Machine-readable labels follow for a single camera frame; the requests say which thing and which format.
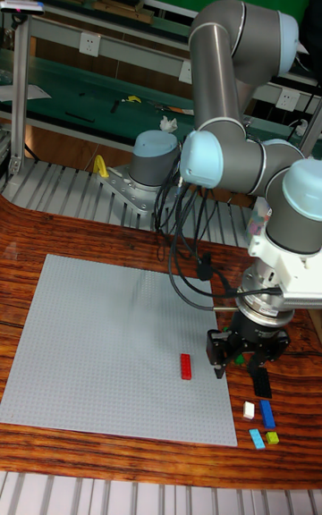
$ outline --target white paper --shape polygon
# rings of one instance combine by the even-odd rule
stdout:
[[[39,86],[30,84],[28,86],[28,100],[37,100],[42,97],[51,97]],[[0,102],[13,101],[13,86],[0,86]]]

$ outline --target lego baseplate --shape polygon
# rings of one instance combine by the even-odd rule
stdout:
[[[214,319],[186,305],[167,274],[48,255],[0,421],[235,446],[227,382],[206,354]]]

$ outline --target light blue joint cap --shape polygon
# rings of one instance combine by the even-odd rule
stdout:
[[[224,157],[220,143],[210,131],[192,131],[182,148],[180,173],[189,183],[212,189],[220,182]]]
[[[143,131],[135,140],[133,154],[138,157],[160,157],[169,154],[178,145],[178,139],[167,131]]]
[[[286,74],[294,61],[299,44],[299,26],[289,14],[278,11],[280,20],[281,55],[278,75]]]
[[[322,162],[302,159],[283,179],[283,193],[291,207],[312,221],[322,221]]]

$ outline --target blue lego brick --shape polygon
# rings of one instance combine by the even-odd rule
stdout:
[[[263,450],[265,448],[265,444],[262,440],[262,436],[260,435],[258,429],[250,429],[250,437],[257,450]]]
[[[274,429],[275,428],[275,421],[273,417],[273,412],[270,407],[270,403],[267,400],[260,400],[259,401],[259,407],[260,407],[260,413],[263,418],[263,424],[266,429]]]

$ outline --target wooden table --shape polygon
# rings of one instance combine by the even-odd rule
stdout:
[[[238,284],[250,265],[246,250],[203,244],[216,266]],[[31,212],[0,197],[0,393],[9,376],[47,253],[167,272],[150,232]],[[193,265],[183,261],[185,274]],[[219,324],[227,324],[227,313]],[[101,477],[177,485],[310,489],[322,486],[322,349],[306,311],[289,326],[292,339],[269,365],[272,406],[280,443],[256,451],[242,417],[245,400],[258,404],[245,367],[227,377],[237,448],[159,442],[28,426],[0,425],[0,470]]]

